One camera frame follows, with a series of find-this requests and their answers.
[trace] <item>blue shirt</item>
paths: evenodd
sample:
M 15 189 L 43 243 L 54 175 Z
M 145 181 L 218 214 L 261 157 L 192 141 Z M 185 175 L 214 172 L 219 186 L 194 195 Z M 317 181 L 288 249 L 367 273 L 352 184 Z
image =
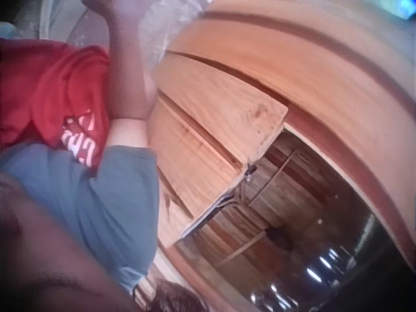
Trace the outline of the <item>blue shirt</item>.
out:
M 159 214 L 150 149 L 111 146 L 94 171 L 68 151 L 24 143 L 0 153 L 0 171 L 16 178 L 130 293 L 147 274 Z

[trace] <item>wooden structure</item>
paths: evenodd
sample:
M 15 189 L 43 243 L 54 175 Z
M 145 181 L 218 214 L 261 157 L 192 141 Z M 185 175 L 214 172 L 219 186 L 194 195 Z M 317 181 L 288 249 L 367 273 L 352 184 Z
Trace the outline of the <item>wooden structure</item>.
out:
M 416 243 L 413 35 L 404 22 L 359 0 L 216 0 L 172 42 L 155 71 L 160 96 L 149 125 L 163 189 L 159 240 L 166 258 L 210 303 L 250 311 L 242 291 L 235 293 L 218 272 L 242 261 L 233 252 L 247 254 L 268 244 L 261 234 L 267 223 L 284 220 L 301 231 L 320 220 L 328 194 L 337 187 L 357 194 L 357 205 L 370 208 L 411 263 Z M 309 152 L 288 154 L 276 146 L 282 131 L 317 153 L 317 163 L 336 177 L 320 179 L 310 167 L 302 171 L 300 155 Z M 211 244 L 197 265 L 191 263 L 192 255 L 185 256 L 174 242 L 204 223 L 222 196 L 238 194 L 253 164 L 261 169 L 256 181 L 270 174 L 276 180 L 248 187 L 243 195 L 250 200 L 239 205 L 241 213 L 225 207 L 196 236 L 211 231 L 205 236 L 211 239 L 213 231 L 232 231 L 235 222 L 245 222 L 246 233 L 232 231 L 227 246 L 213 250 Z M 291 174 L 303 184 L 293 184 Z M 304 202 L 298 205 L 302 213 L 260 208 L 272 200 L 262 197 L 271 196 L 265 190 L 290 184 L 298 190 L 293 198 Z M 305 198 L 302 188 L 309 194 Z M 251 209 L 241 209 L 247 204 Z M 354 214 L 347 208 L 344 213 Z M 257 220 L 255 226 L 247 219 Z M 196 245 L 206 243 L 197 240 Z

